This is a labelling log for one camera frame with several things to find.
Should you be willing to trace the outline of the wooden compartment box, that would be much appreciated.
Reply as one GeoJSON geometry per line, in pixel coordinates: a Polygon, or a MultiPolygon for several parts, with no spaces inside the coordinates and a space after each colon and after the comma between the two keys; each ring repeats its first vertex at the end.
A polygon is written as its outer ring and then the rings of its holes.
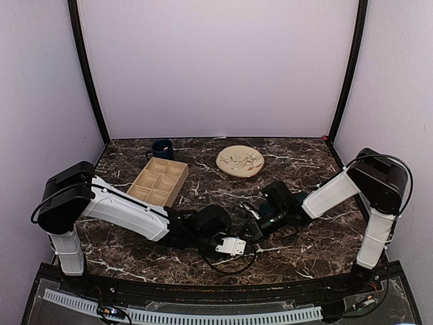
{"type": "Polygon", "coordinates": [[[188,175],[186,163],[151,158],[127,194],[152,205],[172,207],[188,175]]]}

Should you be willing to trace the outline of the dark green sock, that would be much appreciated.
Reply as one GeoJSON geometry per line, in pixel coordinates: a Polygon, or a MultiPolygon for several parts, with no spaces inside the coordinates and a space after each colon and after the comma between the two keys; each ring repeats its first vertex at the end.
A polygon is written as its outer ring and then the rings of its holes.
{"type": "Polygon", "coordinates": [[[297,206],[302,205],[302,201],[305,199],[305,197],[305,192],[298,192],[295,194],[290,194],[286,201],[281,202],[280,199],[277,200],[273,195],[269,195],[266,197],[266,202],[260,204],[259,213],[261,215],[282,213],[284,211],[295,213],[297,211],[297,206]]]}

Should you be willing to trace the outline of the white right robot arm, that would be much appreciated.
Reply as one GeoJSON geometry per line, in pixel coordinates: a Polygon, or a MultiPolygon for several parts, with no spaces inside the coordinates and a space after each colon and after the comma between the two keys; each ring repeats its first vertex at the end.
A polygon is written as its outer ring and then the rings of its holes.
{"type": "Polygon", "coordinates": [[[351,199],[362,200],[368,212],[367,226],[354,265],[345,280],[352,294],[371,283],[371,273],[391,243],[398,218],[413,192],[413,174],[401,159],[362,149],[331,179],[312,192],[292,193],[282,181],[263,188],[265,205],[255,209],[243,204],[250,217],[239,232],[240,238],[257,243],[285,226],[300,228],[351,199]]]}

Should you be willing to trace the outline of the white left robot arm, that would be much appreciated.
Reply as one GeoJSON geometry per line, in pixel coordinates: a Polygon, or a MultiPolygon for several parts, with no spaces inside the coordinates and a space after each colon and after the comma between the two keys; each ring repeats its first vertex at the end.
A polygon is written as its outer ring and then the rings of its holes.
{"type": "Polygon", "coordinates": [[[30,216],[50,237],[68,282],[81,295],[95,290],[75,223],[79,217],[107,221],[160,246],[194,248],[206,264],[211,259],[256,255],[250,240],[231,233],[232,220],[219,205],[178,211],[141,201],[107,184],[94,166],[81,161],[47,180],[42,201],[30,216]]]}

